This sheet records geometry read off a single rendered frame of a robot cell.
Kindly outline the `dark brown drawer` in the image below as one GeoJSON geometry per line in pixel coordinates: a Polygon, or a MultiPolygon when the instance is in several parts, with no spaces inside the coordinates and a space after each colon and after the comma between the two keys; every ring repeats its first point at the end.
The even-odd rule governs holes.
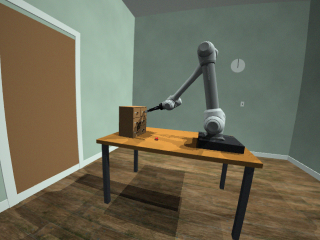
{"type": "Polygon", "coordinates": [[[133,128],[133,138],[140,135],[140,126],[133,128]]]}
{"type": "Polygon", "coordinates": [[[146,132],[146,124],[140,126],[140,135],[146,132]]]}
{"type": "Polygon", "coordinates": [[[133,108],[133,117],[140,117],[141,116],[141,108],[140,107],[134,107],[133,108]]]}
{"type": "Polygon", "coordinates": [[[133,118],[133,127],[134,128],[140,126],[140,119],[141,119],[141,117],[133,118]]]}
{"type": "Polygon", "coordinates": [[[140,125],[146,124],[146,116],[141,116],[140,117],[140,125]]]}
{"type": "Polygon", "coordinates": [[[140,116],[146,116],[147,113],[145,113],[145,111],[147,110],[146,107],[141,107],[141,113],[140,113],[140,116]]]}

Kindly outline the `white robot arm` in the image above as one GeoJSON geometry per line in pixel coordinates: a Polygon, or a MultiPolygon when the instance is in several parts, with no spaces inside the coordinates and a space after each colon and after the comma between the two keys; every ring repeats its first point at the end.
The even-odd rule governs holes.
{"type": "Polygon", "coordinates": [[[173,110],[182,104],[180,96],[183,92],[203,73],[204,91],[206,109],[203,113],[204,116],[204,133],[206,139],[225,141],[223,138],[224,121],[226,116],[219,108],[218,90],[215,72],[215,62],[218,56],[218,50],[214,45],[205,41],[202,42],[197,48],[197,56],[199,63],[188,78],[188,80],[180,87],[180,89],[172,96],[162,102],[162,108],[165,110],[173,110]]]}

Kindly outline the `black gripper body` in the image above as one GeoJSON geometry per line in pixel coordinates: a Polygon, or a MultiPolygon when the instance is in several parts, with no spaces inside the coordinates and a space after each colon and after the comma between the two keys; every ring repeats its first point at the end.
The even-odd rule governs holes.
{"type": "Polygon", "coordinates": [[[159,106],[157,106],[157,107],[156,107],[156,109],[164,110],[164,109],[163,109],[163,106],[162,106],[162,103],[160,103],[159,106]],[[157,107],[158,107],[158,108],[157,108],[157,107]]]}

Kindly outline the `small brown chest of drawers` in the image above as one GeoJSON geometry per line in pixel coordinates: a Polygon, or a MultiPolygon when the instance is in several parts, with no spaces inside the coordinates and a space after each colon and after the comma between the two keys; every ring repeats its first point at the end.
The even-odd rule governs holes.
{"type": "Polygon", "coordinates": [[[136,107],[127,107],[127,106],[119,106],[119,136],[127,137],[127,138],[135,138],[133,137],[134,133],[134,118],[143,117],[138,116],[134,117],[134,108],[146,108],[147,106],[136,106],[136,107]]]}

